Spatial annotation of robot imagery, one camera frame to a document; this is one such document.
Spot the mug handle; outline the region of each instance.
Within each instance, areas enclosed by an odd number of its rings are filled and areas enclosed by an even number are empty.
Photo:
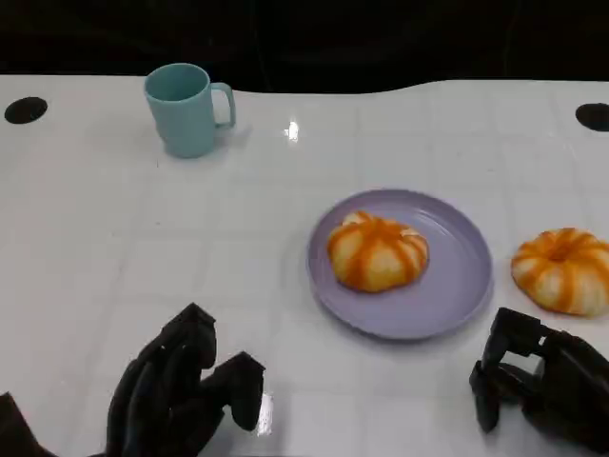
[[[228,107],[230,108],[230,120],[228,122],[216,122],[216,129],[230,129],[235,127],[235,123],[237,122],[237,116],[235,113],[235,99],[232,96],[232,89],[228,84],[225,83],[211,83],[212,90],[221,90],[226,94],[226,98],[228,99]]]

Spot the orange glazed bun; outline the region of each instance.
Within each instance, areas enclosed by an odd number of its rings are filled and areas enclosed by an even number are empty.
[[[413,282],[429,257],[427,242],[413,228],[363,211],[332,230],[327,252],[338,280],[365,292]]]
[[[609,245],[586,231],[550,230],[524,243],[512,276],[542,308],[581,316],[609,310]]]

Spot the dark wall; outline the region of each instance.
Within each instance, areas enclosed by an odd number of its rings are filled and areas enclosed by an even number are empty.
[[[0,0],[0,72],[205,67],[236,89],[361,92],[450,78],[609,80],[600,0]]]

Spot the teal mug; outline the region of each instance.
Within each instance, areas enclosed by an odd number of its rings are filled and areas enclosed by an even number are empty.
[[[211,91],[221,90],[230,106],[230,120],[218,124]],[[235,125],[235,100],[224,83],[211,83],[205,70],[191,64],[160,67],[146,78],[144,90],[166,151],[176,157],[194,158],[214,147],[216,130]]]

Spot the black hole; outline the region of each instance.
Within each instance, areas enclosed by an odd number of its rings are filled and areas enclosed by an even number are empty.
[[[595,131],[609,131],[609,105],[588,103],[581,105],[575,115],[584,127]]]
[[[26,97],[12,102],[4,112],[11,124],[28,124],[40,119],[47,112],[47,102],[38,97]]]

